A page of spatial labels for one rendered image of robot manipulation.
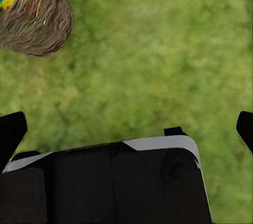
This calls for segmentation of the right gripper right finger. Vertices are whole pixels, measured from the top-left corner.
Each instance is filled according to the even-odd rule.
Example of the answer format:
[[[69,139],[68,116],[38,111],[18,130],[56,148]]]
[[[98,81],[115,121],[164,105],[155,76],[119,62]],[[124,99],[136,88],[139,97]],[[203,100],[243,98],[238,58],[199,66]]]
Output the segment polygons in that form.
[[[253,153],[253,113],[242,111],[237,120],[236,130]]]

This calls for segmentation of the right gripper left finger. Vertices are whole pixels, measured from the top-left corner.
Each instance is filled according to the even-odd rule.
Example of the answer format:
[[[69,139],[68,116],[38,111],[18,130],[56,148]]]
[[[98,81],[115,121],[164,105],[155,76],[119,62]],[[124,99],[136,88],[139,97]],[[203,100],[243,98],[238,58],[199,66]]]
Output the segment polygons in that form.
[[[0,117],[0,175],[27,132],[22,111]]]

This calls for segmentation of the wicker basket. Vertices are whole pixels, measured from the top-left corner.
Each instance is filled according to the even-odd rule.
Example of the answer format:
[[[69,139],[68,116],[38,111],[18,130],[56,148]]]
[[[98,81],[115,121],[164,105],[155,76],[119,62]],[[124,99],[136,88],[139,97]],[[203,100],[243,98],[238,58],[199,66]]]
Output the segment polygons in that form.
[[[0,49],[49,56],[65,44],[73,23],[68,0],[14,0],[0,8]]]

